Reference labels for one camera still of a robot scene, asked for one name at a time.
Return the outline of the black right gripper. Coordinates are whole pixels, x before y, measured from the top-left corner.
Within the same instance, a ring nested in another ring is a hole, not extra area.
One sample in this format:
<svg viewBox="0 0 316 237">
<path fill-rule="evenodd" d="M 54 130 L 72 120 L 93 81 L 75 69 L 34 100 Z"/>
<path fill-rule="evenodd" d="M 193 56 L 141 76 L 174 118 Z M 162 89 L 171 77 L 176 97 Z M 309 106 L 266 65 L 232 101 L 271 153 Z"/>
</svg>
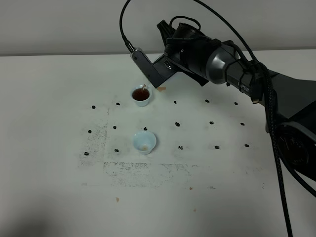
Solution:
<svg viewBox="0 0 316 237">
<path fill-rule="evenodd" d="M 177 29 L 162 20 L 157 24 L 165 49 L 154 63 L 158 76 L 151 77 L 153 86 L 160 86 L 177 72 L 183 72 L 204 86 L 209 81 L 222 83 L 222 70 L 215 69 L 213 62 L 222 46 L 218 39 L 212 39 L 186 23 Z"/>
</svg>

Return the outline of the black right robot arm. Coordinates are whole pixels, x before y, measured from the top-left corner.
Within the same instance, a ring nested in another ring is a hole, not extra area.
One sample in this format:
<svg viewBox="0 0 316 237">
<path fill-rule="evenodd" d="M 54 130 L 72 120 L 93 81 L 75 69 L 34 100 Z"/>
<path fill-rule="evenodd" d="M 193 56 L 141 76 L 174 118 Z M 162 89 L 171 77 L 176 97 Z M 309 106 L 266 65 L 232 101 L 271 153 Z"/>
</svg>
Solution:
<svg viewBox="0 0 316 237">
<path fill-rule="evenodd" d="M 248 60 L 232 41 L 203 34 L 200 27 L 181 23 L 177 28 L 161 21 L 157 25 L 164 44 L 158 67 L 159 87 L 177 72 L 201 86 L 209 82 L 228 84 L 266 107 L 280 158 L 295 171 L 316 177 L 316 83 L 294 79 Z"/>
</svg>

